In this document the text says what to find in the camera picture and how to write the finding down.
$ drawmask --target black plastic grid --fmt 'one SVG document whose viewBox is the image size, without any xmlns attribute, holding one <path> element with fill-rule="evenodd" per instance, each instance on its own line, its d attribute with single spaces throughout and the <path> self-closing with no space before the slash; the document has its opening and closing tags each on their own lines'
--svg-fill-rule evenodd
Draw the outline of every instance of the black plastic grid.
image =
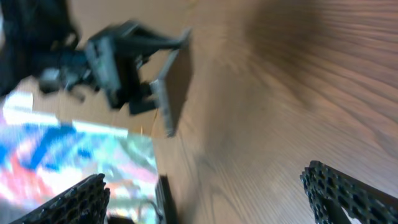
<svg viewBox="0 0 398 224">
<path fill-rule="evenodd" d="M 398 199 L 319 161 L 300 179 L 317 223 L 350 223 L 342 208 L 361 223 L 398 223 Z"/>
<path fill-rule="evenodd" d="M 87 177 L 11 224 L 103 224 L 110 196 L 104 177 Z"/>
</svg>

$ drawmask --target wooden table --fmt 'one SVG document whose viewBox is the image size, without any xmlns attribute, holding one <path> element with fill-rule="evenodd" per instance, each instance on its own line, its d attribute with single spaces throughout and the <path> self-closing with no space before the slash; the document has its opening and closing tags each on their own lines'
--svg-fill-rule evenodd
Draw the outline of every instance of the wooden table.
<svg viewBox="0 0 398 224">
<path fill-rule="evenodd" d="M 187 12 L 195 77 L 177 137 L 155 141 L 182 223 L 314 223 L 311 160 L 398 197 L 397 1 Z"/>
</svg>

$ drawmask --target black perforated plastic piece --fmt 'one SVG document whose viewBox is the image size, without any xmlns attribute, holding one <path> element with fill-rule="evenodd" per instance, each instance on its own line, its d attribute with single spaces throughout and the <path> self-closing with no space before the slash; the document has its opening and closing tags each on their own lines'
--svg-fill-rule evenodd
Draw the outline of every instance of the black perforated plastic piece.
<svg viewBox="0 0 398 224">
<path fill-rule="evenodd" d="M 102 224 L 110 191 L 104 174 L 87 177 L 11 224 Z"/>
<path fill-rule="evenodd" d="M 398 199 L 319 161 L 300 179 L 317 223 L 351 223 L 342 208 L 361 223 L 398 223 Z"/>
</svg>

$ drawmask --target colorful printed paper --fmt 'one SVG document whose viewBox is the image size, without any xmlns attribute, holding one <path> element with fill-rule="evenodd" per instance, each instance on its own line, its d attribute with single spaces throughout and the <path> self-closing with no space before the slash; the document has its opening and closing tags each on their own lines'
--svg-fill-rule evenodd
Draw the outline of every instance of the colorful printed paper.
<svg viewBox="0 0 398 224">
<path fill-rule="evenodd" d="M 33 210 L 97 173 L 106 175 L 111 189 L 108 213 L 136 220 L 142 199 L 155 200 L 150 138 L 83 133 L 69 125 L 10 126 L 0 116 L 0 199 L 10 206 Z M 155 223 L 153 211 L 142 215 L 145 223 Z"/>
</svg>

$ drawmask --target white paper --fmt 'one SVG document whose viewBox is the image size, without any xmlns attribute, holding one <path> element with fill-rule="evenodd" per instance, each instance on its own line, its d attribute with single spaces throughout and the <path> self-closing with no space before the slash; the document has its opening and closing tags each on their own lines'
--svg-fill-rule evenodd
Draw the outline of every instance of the white paper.
<svg viewBox="0 0 398 224">
<path fill-rule="evenodd" d="M 87 132 L 87 133 L 95 133 L 95 134 L 112 134 L 117 137 L 126 138 L 129 134 L 127 129 L 123 128 L 115 128 L 112 126 L 88 123 L 85 121 L 72 121 L 73 127 L 76 128 L 77 131 Z"/>
<path fill-rule="evenodd" d="M 3 108 L 32 111 L 33 94 L 24 91 L 12 91 L 4 99 Z"/>
<path fill-rule="evenodd" d="M 14 108 L 3 108 L 2 115 L 7 124 L 60 124 L 54 114 L 38 113 L 31 111 L 15 110 Z"/>
</svg>

